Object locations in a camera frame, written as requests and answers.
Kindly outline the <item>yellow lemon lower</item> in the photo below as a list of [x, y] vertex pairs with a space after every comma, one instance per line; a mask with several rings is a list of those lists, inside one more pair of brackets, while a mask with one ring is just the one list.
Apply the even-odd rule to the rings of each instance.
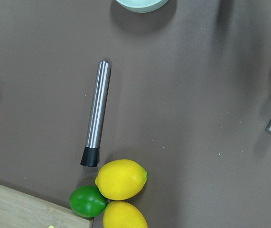
[[104, 228], [147, 228], [143, 214], [125, 201], [111, 201], [103, 215]]

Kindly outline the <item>yellow lemon upper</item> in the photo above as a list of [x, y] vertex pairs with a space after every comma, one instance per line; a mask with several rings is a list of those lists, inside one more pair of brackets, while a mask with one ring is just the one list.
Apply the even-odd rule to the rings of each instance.
[[137, 162], [120, 159], [101, 167], [95, 184], [106, 198], [126, 200], [137, 195], [143, 189], [147, 178], [147, 171]]

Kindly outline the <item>steel muddler black tip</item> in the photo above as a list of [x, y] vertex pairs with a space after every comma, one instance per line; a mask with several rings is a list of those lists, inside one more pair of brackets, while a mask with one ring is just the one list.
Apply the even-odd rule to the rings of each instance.
[[80, 162], [85, 167], [96, 167], [98, 165], [110, 77], [111, 64], [103, 59], [98, 65], [87, 138]]

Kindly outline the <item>green lime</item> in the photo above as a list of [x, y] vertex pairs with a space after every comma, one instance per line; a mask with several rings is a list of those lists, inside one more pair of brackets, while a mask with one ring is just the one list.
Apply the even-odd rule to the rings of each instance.
[[107, 198], [96, 186], [85, 185], [70, 194], [69, 205], [76, 214], [85, 218], [94, 218], [106, 208]]

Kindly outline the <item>wooden cutting board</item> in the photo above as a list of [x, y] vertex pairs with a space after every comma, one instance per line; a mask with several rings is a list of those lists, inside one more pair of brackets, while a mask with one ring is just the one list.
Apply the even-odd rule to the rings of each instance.
[[91, 228], [93, 219], [0, 185], [0, 228]]

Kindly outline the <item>mint green bowl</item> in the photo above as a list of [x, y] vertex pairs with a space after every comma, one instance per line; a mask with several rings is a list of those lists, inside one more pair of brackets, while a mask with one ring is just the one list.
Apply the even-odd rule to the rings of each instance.
[[163, 7], [169, 0], [117, 0], [124, 8], [136, 13], [148, 13]]

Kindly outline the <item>yellow lemon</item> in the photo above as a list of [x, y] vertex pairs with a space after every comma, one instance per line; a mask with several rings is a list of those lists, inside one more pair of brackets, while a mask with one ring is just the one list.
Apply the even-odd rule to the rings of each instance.
[[143, 189], [147, 178], [147, 171], [137, 162], [120, 159], [101, 167], [95, 184], [106, 198], [126, 200], [137, 195]]
[[143, 214], [125, 201], [111, 201], [103, 215], [104, 228], [147, 228]]

